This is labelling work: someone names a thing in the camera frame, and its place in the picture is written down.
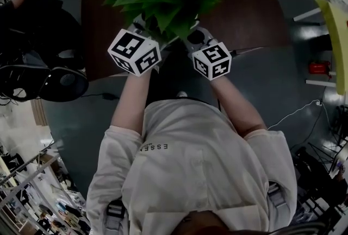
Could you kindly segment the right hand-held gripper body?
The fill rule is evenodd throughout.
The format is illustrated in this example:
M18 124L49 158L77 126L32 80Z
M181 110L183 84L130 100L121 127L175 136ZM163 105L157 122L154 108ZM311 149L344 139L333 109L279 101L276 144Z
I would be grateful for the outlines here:
M193 28L184 39L184 44L194 69L209 81L230 73L230 52L223 42L219 42L205 28Z

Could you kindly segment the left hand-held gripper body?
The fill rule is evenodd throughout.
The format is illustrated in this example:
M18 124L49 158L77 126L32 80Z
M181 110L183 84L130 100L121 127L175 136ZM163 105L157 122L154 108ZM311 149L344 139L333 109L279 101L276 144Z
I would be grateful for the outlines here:
M161 62L159 43L137 23L119 31L108 53L118 67L135 76L142 76Z

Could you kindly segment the person's left forearm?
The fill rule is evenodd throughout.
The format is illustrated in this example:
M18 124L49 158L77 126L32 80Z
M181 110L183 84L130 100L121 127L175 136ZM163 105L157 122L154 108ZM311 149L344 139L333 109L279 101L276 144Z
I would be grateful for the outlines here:
M129 75L113 114L111 126L142 133L151 72L142 76Z

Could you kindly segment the person's right forearm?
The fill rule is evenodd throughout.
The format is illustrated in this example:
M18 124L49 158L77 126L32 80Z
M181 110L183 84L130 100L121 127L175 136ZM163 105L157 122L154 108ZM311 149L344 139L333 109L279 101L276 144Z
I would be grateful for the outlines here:
M227 77L222 76L214 79L210 85L236 132L241 137L259 129L266 129L266 125L256 108Z

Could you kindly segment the person's black trousers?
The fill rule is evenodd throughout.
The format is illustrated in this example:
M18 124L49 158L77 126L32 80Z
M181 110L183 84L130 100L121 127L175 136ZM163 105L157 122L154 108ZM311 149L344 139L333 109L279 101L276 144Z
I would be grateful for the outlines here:
M207 102L205 102L205 101L202 101L202 100L199 100L199 99L196 99L196 98L187 97L186 99L187 99L187 100L197 101L197 102L201 102L201 103L205 103L205 104L208 104L208 105L214 106L214 104L207 103Z

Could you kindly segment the dark wooden table white legs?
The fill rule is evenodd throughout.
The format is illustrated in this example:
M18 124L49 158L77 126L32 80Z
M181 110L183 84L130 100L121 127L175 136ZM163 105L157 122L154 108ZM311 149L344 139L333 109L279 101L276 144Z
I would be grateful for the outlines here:
M107 49L119 30L125 27L125 16L119 7L113 8L103 2L82 0L81 3L84 61L89 81L122 72ZM200 16L200 26L224 42L230 51L290 43L278 0L222 0L212 11Z

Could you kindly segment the black office chair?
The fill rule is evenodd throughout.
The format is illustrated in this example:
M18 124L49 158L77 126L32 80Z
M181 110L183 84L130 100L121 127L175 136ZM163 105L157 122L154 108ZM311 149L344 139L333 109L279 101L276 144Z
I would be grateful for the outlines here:
M9 100L68 102L84 95L88 86L81 71L60 64L48 66L33 51L18 64L0 66L0 96Z

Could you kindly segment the red box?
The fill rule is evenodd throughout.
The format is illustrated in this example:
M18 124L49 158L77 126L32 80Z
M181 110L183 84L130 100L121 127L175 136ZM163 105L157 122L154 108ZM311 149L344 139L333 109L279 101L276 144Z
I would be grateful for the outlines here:
M314 75L328 75L330 71L330 62L312 62L309 64L308 70L310 74Z

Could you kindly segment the person's white shirt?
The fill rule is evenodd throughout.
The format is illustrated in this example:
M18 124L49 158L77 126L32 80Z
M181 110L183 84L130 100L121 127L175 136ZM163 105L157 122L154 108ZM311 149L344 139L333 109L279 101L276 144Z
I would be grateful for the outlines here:
M86 211L94 235L110 235L107 206L126 209L119 235L170 235L190 212L211 211L233 230L274 231L296 211L297 183L282 132L241 137L217 108L151 103L143 133L110 126Z

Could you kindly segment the yellow-green table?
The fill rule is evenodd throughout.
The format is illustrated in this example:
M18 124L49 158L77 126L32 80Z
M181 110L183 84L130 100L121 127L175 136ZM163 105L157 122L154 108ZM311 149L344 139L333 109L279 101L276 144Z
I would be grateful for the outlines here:
M348 10L338 3L328 0L314 0L317 8L293 17L294 22L321 13L330 36L334 61L335 78L334 87L337 94L344 95L348 92Z

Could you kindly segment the black tripod stand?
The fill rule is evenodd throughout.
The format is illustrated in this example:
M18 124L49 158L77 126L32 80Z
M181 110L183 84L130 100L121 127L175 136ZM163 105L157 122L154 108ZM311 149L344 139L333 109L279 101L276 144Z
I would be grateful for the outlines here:
M334 171L348 160L348 141L345 141L344 145L336 145L331 142L329 142L327 146L321 145L320 147L312 143L308 145L314 151L319 162L326 167L328 172Z

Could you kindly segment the metal shelf rack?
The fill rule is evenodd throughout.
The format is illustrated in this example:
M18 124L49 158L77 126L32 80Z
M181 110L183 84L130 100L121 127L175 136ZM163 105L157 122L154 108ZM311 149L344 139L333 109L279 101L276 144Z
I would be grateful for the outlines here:
M55 142L26 162L0 145L0 233L92 235L85 198Z

